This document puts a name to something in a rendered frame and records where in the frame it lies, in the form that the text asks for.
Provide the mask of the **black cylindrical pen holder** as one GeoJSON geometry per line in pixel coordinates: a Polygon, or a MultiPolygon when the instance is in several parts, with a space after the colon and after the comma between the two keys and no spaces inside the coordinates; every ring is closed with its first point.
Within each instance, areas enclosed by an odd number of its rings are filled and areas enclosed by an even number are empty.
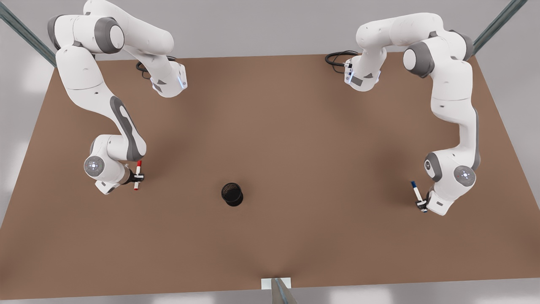
{"type": "Polygon", "coordinates": [[[228,206],[239,206],[243,201],[243,192],[237,183],[227,183],[221,190],[222,199],[228,206]]]}

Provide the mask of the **silver frame post with foot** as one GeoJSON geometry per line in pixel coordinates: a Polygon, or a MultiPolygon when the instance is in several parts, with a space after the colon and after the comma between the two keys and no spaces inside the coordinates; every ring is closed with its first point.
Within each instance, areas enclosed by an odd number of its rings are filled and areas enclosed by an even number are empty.
{"type": "Polygon", "coordinates": [[[298,304],[293,297],[290,288],[291,278],[263,278],[261,279],[262,289],[270,289],[272,293],[272,304],[298,304]]]}

